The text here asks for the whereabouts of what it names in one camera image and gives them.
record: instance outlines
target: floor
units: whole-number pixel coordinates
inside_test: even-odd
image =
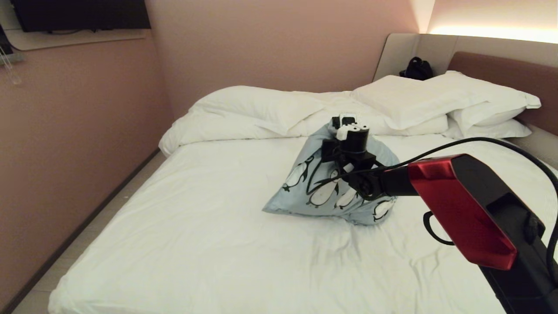
[[[128,199],[140,188],[155,170],[165,161],[165,156],[158,153],[115,198],[102,210],[91,224],[75,239],[62,256],[54,263],[49,271],[33,287],[33,290],[23,299],[13,314],[47,314],[49,296],[58,285],[60,278],[74,264],[85,248],[103,231]]]

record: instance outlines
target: headboard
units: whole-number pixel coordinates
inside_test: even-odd
[[[495,56],[456,52],[449,70],[538,96],[542,108],[517,118],[558,135],[558,68]]]

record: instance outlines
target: mattress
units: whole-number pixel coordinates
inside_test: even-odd
[[[401,160],[451,142],[376,138]],[[427,233],[419,197],[400,197],[372,227],[262,212],[305,140],[177,147],[61,279],[49,312],[504,313],[478,267]],[[556,196],[536,166],[483,142],[434,155],[456,153],[487,163],[554,225]]]

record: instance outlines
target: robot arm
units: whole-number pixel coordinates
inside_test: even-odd
[[[462,154],[370,170],[377,162],[365,149],[368,129],[353,126],[342,140],[324,141],[322,157],[340,169],[354,167],[340,177],[357,193],[420,196],[431,210],[427,230],[441,240],[430,228],[434,215],[450,244],[479,265],[507,313],[558,313],[557,276],[550,273],[556,263],[547,265],[541,241],[545,227],[489,166]]]

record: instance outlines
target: baseboard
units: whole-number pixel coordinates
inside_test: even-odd
[[[85,230],[85,228],[97,217],[99,213],[108,205],[110,201],[120,192],[122,189],[143,169],[154,157],[159,153],[159,149],[156,149],[146,160],[144,160],[134,171],[124,180],[122,183],[112,191],[107,198],[99,205],[91,215],[89,215],[84,222],[79,225],[74,232],[58,247],[58,249],[49,257],[49,259],[41,266],[41,268],[29,279],[29,281],[23,286],[23,288],[17,293],[17,295],[4,307],[0,314],[11,314],[16,307],[23,301],[25,296],[33,290],[33,287],[39,282],[39,280],[46,274],[46,272],[52,267],[54,262],[64,253],[64,251],[71,245],[72,242],[80,235],[80,233]]]

